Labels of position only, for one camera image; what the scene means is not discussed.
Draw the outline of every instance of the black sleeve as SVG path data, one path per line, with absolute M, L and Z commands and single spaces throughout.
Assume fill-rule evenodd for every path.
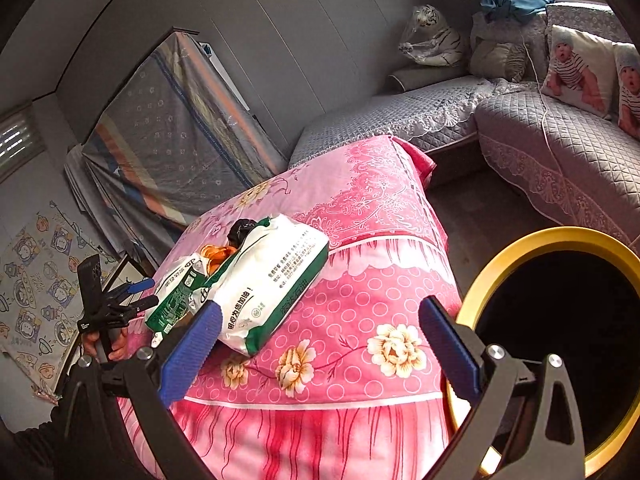
M 55 443 L 61 433 L 59 408 L 51 422 L 12 433 L 0 418 L 0 478 L 2 480 L 52 480 Z

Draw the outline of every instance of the pink floral quilt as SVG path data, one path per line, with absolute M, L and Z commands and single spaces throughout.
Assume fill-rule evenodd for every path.
M 252 359 L 217 344 L 172 413 L 219 479 L 422 478 L 449 442 L 440 367 L 418 326 L 430 294 L 456 314 L 447 237 L 423 184 L 434 163 L 380 136 L 338 148 L 196 220 L 157 276 L 239 218 L 285 214 L 325 232 L 318 278 Z M 137 319 L 129 351 L 151 334 Z M 136 451 L 162 473 L 128 400 Z

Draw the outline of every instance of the cartoon poster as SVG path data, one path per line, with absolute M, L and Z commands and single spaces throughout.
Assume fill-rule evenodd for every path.
M 95 253 L 106 279 L 116 260 L 50 202 L 0 256 L 0 348 L 44 394 L 53 394 L 78 336 L 78 265 Z

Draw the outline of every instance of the tiger plush toy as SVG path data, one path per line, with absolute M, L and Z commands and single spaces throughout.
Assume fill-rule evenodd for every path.
M 460 33 L 449 27 L 442 13 L 430 5 L 414 7 L 399 48 L 416 63 L 429 66 L 461 64 L 467 51 Z

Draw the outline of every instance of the human hand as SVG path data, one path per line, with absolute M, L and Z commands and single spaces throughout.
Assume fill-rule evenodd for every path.
M 124 358 L 125 352 L 127 351 L 127 335 L 129 333 L 128 327 L 124 327 L 120 329 L 120 334 L 116 341 L 111 342 L 111 353 L 108 355 L 111 361 L 120 361 Z M 84 352 L 89 354 L 91 357 L 97 358 L 97 352 L 95 350 L 95 344 L 100 339 L 100 333 L 98 332 L 90 332 L 87 334 L 82 334 L 82 348 Z

